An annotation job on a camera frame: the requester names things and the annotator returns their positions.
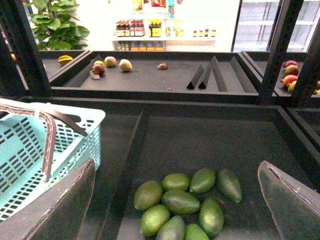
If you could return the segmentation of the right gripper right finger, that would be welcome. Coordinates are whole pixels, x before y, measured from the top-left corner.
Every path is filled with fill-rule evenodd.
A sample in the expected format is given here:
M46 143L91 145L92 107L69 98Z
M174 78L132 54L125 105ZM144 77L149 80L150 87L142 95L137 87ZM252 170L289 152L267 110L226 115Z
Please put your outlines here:
M320 194L268 161L257 177L264 201L282 240L320 238Z

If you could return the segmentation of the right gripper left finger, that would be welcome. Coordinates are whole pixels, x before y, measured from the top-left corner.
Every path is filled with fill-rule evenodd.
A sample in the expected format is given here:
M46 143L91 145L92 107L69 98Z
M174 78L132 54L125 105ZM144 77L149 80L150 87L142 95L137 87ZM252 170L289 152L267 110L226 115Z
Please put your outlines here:
M93 195L95 163L88 159L66 178L0 224L2 240L75 240Z

